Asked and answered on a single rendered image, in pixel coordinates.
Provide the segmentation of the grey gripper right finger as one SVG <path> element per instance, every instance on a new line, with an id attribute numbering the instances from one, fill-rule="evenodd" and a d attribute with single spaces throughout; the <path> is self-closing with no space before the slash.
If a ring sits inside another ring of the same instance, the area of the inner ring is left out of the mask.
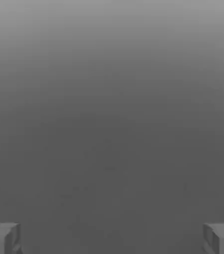
<path id="1" fill-rule="evenodd" d="M 224 223 L 203 225 L 203 254 L 224 254 Z"/>

